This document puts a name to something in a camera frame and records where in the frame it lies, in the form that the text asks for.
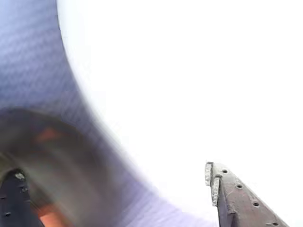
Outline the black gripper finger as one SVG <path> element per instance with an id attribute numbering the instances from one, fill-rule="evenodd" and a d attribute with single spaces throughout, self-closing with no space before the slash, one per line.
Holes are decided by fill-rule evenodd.
<path id="1" fill-rule="evenodd" d="M 221 227 L 287 227 L 231 170 L 220 163 L 206 162 L 205 184 L 211 188 Z"/>
<path id="2" fill-rule="evenodd" d="M 15 168 L 8 171 L 0 185 L 0 225 L 2 227 L 43 227 L 31 207 L 24 172 Z"/>

